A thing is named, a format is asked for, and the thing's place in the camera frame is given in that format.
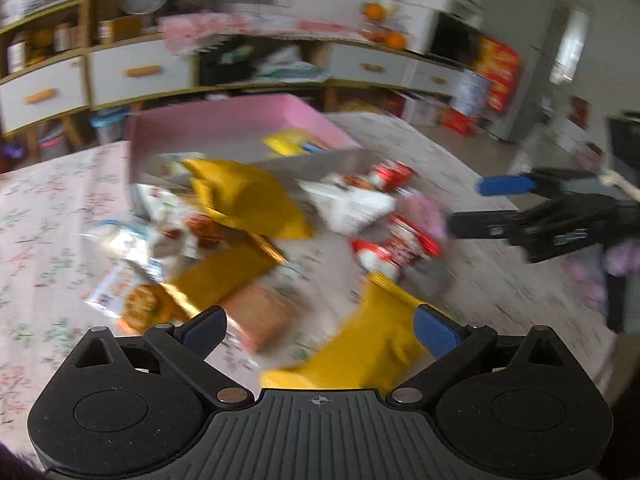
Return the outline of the purple gloved right hand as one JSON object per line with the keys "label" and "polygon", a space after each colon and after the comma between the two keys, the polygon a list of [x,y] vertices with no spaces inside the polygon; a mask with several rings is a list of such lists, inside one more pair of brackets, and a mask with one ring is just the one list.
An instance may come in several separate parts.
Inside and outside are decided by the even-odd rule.
{"label": "purple gloved right hand", "polygon": [[561,268],[574,294],[591,310],[608,312],[606,277],[628,278],[639,274],[639,240],[625,240],[611,248],[590,246],[561,259]]}

